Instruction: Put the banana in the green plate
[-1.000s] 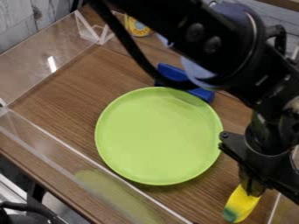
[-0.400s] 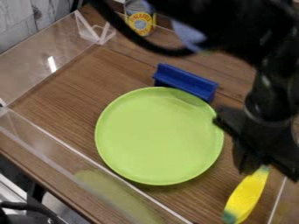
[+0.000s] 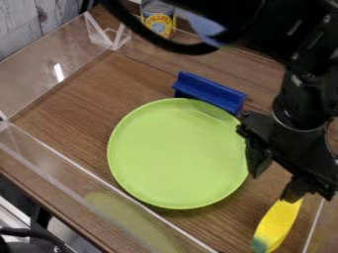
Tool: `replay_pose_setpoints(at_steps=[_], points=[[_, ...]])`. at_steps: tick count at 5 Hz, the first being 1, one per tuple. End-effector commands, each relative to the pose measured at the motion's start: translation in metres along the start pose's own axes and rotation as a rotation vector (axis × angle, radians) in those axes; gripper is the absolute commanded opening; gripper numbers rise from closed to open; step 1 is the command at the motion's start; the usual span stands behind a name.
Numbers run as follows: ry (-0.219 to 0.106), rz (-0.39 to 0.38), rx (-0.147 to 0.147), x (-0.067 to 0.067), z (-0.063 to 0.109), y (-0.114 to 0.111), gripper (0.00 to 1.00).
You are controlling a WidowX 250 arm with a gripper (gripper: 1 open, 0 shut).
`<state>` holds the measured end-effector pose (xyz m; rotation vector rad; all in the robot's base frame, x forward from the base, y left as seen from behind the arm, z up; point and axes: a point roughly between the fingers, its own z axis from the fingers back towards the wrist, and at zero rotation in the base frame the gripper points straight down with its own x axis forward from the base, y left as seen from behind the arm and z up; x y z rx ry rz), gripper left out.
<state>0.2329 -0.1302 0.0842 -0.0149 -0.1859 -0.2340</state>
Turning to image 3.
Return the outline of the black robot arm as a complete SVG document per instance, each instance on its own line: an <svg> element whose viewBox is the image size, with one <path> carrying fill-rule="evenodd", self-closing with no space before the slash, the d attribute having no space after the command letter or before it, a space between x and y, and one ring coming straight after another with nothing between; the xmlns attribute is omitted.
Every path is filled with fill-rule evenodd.
<svg viewBox="0 0 338 253"><path fill-rule="evenodd" d="M238 43L284 66L272 110L240 115L250 173L272 163L291 174L282 191L290 203L307 194L338 193L338 155L327 128L338 118L338 0L167 0L220 30L218 46Z"/></svg>

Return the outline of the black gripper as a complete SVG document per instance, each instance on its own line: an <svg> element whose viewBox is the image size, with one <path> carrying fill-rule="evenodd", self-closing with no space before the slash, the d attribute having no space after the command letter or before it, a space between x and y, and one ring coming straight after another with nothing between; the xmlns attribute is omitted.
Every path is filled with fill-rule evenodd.
<svg viewBox="0 0 338 253"><path fill-rule="evenodd" d="M250 174L255 179L272 162L291 174L280 200L294 204L307 194L331 201L338 194L338 155L331 151L326 126L313 130L286 127L274 116L246 111L236 132L246 140Z"/></svg>

